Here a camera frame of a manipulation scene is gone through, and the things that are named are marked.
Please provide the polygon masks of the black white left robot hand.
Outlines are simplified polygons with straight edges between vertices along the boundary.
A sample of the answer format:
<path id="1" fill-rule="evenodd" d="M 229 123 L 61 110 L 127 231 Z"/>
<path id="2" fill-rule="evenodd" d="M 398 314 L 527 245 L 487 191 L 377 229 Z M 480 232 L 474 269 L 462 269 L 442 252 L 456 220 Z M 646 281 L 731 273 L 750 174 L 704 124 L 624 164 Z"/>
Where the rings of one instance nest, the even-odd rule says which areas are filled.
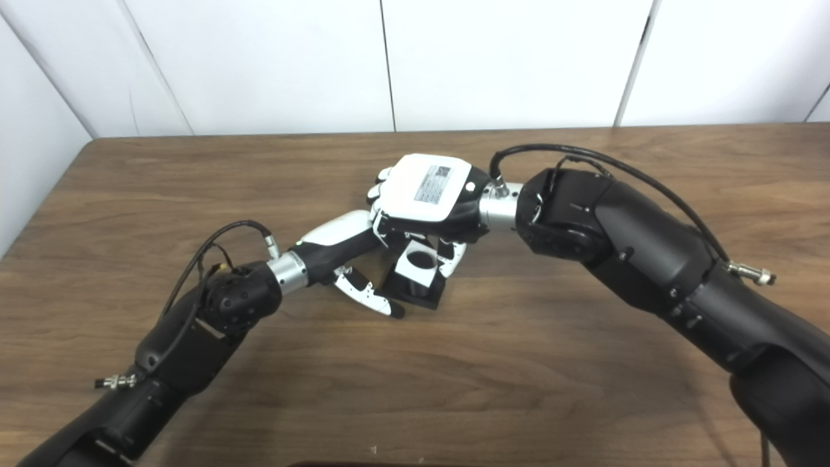
<path id="1" fill-rule="evenodd" d="M 380 246 L 370 213 L 353 210 L 309 231 L 289 251 L 302 262 L 300 272 L 306 287 L 332 285 L 357 304 L 401 319 L 405 316 L 404 307 L 378 293 L 370 279 L 349 265 Z"/>

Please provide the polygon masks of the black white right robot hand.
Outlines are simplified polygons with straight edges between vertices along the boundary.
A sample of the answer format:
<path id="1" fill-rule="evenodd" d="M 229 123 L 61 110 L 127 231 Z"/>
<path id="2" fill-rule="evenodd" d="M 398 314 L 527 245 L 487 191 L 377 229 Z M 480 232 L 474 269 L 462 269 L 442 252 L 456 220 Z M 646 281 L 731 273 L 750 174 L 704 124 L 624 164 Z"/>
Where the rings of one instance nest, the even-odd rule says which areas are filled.
<path id="1" fill-rule="evenodd" d="M 490 231 L 480 212 L 489 186 L 489 174 L 463 159 L 408 154 L 367 194 L 373 232 L 389 249 L 406 237 L 437 237 L 438 270 L 451 277 L 466 246 Z"/>

